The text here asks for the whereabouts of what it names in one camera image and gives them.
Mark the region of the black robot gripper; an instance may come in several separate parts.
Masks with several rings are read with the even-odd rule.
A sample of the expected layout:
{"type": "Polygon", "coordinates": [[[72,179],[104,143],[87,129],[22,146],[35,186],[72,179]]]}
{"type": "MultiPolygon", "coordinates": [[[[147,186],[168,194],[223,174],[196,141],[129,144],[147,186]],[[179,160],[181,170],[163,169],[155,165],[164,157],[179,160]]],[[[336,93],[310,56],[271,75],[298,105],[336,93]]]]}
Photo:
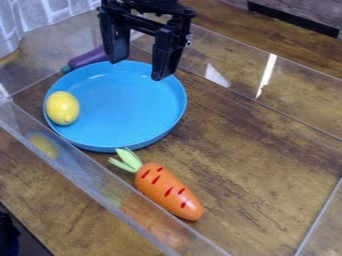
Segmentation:
{"type": "Polygon", "coordinates": [[[163,80],[176,71],[183,49],[191,44],[189,25],[195,12],[177,0],[101,0],[99,7],[100,33],[108,61],[115,64],[129,55],[129,29],[137,27],[153,35],[152,74],[155,81],[163,80]],[[141,15],[171,19],[160,27],[141,15]]]}

